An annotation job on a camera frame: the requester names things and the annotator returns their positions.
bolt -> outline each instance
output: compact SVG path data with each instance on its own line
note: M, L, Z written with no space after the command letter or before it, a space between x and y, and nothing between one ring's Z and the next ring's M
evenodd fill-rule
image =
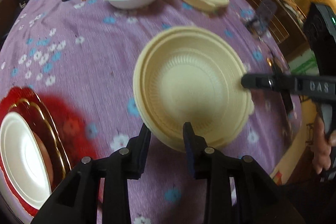
M243 161L249 164L250 162L253 162L253 158L251 156L246 155L243 157Z
M91 158L88 157L88 156L82 158L82 163L84 163L84 164L88 164L90 161L91 161Z
M126 155L126 154L128 154L128 152L129 152L129 150L126 147L119 150L119 153L122 154L122 155Z
M215 152L215 150L212 147L207 147L204 149L204 152L207 154L212 154Z

brown cabinet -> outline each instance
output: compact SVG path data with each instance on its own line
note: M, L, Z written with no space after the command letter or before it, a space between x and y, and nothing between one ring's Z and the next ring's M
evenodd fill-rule
M256 9L261 0L246 0ZM296 21L290 16L279 0L272 0L277 11L270 23L269 31L285 59L290 62L309 48L308 41Z

floral tablecloth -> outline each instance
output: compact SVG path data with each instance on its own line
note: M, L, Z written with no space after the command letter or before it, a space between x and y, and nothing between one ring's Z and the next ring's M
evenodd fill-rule
M250 72L271 73L266 62L270 49L285 65L269 32L260 41L243 25L241 18L253 13L245 0L230 0L220 15L202 13L182 0L156 0L148 7L129 11L117 10L103 0L30 0L0 52L0 98L15 85L61 98L81 113L85 125L83 130L64 132L80 134L97 157L106 157L140 131L142 120L132 91L133 69L146 43L162 30L178 25L206 28L226 40ZM277 93L252 91L252 99L254 114L222 151L232 157L249 154L271 173L291 143L285 108ZM301 123L299 98L293 97L293 103L292 128L297 131ZM73 129L76 124L64 117L59 126ZM76 151L83 147L67 142L69 138L61 136L74 160ZM128 186L134 224L202 223L206 182L193 180L185 155L154 135L142 178L129 181ZM23 209L19 217L26 223L31 220Z

person's hand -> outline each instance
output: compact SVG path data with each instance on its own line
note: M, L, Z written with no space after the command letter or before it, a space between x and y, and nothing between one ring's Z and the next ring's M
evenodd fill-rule
M323 120L320 115L317 114L314 122L313 167L318 174L322 172L322 169L328 170L330 168L330 152L332 146L336 146L336 131L333 131L327 140Z

beige floor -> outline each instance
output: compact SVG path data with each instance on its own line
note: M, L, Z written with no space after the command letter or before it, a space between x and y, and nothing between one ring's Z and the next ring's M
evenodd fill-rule
M282 183L285 184L292 174L296 164L298 163L303 151L305 150L307 140L306 124L314 122L316 115L315 104L310 100L301 104L302 109L302 126L296 135L293 144L282 157L276 168L271 174L273 177L278 171L282 174Z

